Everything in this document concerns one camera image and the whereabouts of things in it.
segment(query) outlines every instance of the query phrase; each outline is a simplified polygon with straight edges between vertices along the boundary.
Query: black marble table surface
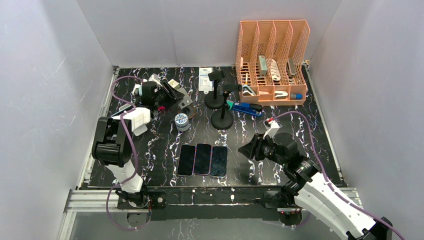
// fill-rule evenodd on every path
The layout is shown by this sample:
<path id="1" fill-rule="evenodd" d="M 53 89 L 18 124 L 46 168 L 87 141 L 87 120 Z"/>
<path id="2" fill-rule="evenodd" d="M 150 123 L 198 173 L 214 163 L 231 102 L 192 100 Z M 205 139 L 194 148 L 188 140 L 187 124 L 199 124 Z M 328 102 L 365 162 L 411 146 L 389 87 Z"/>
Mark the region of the black marble table surface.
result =
<path id="1" fill-rule="evenodd" d="M 236 83 L 236 71 L 233 66 L 215 67 L 215 70 L 223 69 L 226 74 L 224 83 Z M 234 124 L 228 130 L 216 130 L 209 122 L 214 110 L 204 104 L 205 94 L 198 91 L 199 68 L 122 68 L 121 76 L 136 76 L 148 79 L 151 74 L 158 74 L 161 80 L 174 79 L 181 83 L 187 90 L 197 113 L 190 120 L 190 128 L 185 132 L 179 132 L 174 124 L 174 117 L 178 113 L 175 104 L 169 109 L 160 111 L 157 116 L 147 125 L 148 131 L 141 136 L 133 136 L 134 144 L 139 158 L 138 174 L 145 178 L 150 187 L 246 187 L 246 186 L 282 186 L 288 179 L 282 171 L 282 167 L 272 161 L 252 161 L 246 159 L 237 150 L 247 144 L 255 133 L 264 133 L 265 126 L 261 120 L 277 116 L 287 111 L 298 111 L 307 116 L 316 150 L 323 161 L 325 170 L 333 183 L 341 186 L 342 182 L 333 158 L 330 144 L 321 121 L 317 103 L 312 94 L 308 76 L 303 68 L 303 75 L 308 84 L 306 101 L 302 106 L 266 106 L 261 117 L 231 111 L 234 114 Z M 115 88 L 115 94 L 126 100 L 130 100 L 130 92 L 134 84 L 140 83 L 132 78 L 123 79 Z M 238 100 L 239 95 L 233 94 L 230 100 Z M 118 111 L 123 103 L 112 98 L 108 115 Z M 277 120 L 282 126 L 279 131 L 290 133 L 297 141 L 300 151 L 308 157 L 314 158 L 311 141 L 306 123 L 298 115 L 289 115 Z M 177 175 L 180 149 L 182 145 L 197 145 L 206 143 L 212 146 L 228 147 L 227 175 L 225 178 L 212 178 L 210 176 L 193 175 L 183 177 Z M 113 174 L 98 161 L 94 162 L 89 188 L 110 188 L 116 183 Z"/>

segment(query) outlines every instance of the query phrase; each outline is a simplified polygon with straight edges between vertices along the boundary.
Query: stapler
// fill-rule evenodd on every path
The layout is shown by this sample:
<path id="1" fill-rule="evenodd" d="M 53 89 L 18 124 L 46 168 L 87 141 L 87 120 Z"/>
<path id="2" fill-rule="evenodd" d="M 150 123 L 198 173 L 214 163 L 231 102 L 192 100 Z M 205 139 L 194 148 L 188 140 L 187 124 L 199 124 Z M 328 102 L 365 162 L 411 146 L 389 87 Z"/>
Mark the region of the stapler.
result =
<path id="1" fill-rule="evenodd" d="M 250 114 L 256 117 L 262 116 L 262 105 L 247 103 L 247 102 L 233 102 L 231 100 L 227 100 L 226 103 L 229 106 L 228 110 L 239 111 L 241 113 Z"/>

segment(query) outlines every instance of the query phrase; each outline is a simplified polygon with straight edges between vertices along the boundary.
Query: black smartphone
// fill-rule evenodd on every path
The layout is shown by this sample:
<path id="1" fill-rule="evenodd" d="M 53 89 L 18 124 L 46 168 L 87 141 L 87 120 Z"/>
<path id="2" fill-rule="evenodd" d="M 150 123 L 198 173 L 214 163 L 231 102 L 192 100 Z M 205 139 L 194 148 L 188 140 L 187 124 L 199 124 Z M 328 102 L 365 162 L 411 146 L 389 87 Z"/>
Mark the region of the black smartphone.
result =
<path id="1" fill-rule="evenodd" d="M 182 145 L 179 153 L 178 169 L 176 174 L 184 177 L 193 176 L 193 166 L 195 165 L 196 147 L 193 145 Z"/>
<path id="2" fill-rule="evenodd" d="M 194 174 L 209 174 L 209 171 L 211 170 L 211 150 L 212 146 L 209 144 L 197 144 L 196 157 L 194 158 Z"/>
<path id="3" fill-rule="evenodd" d="M 226 146 L 214 146 L 212 148 L 211 177 L 223 178 L 227 175 L 227 156 L 228 148 Z"/>

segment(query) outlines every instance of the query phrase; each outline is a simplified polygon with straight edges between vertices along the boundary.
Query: white wall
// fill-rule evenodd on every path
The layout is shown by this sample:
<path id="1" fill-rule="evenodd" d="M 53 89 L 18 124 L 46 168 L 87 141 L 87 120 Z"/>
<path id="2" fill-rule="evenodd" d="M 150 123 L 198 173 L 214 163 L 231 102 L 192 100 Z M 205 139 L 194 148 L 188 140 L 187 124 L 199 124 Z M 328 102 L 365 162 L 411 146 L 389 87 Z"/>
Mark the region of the white wall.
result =
<path id="1" fill-rule="evenodd" d="M 341 0 L 77 0 L 113 65 L 221 66 L 236 62 L 242 20 L 306 19 L 305 59 Z"/>
<path id="2" fill-rule="evenodd" d="M 0 1 L 0 235 L 56 239 L 112 76 L 75 0 Z"/>
<path id="3" fill-rule="evenodd" d="M 343 176 L 406 239 L 423 238 L 423 10 L 343 0 L 310 62 Z"/>

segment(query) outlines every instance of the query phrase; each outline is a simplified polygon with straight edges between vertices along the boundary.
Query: round container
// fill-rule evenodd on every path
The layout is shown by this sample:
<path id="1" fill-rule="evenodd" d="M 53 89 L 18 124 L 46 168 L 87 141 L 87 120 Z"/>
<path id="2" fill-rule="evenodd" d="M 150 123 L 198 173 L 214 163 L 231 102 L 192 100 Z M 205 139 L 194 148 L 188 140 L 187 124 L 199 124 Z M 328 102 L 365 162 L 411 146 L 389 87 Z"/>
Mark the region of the round container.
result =
<path id="1" fill-rule="evenodd" d="M 185 113 L 178 113 L 175 118 L 176 129 L 180 132 L 185 132 L 189 129 L 189 117 Z"/>

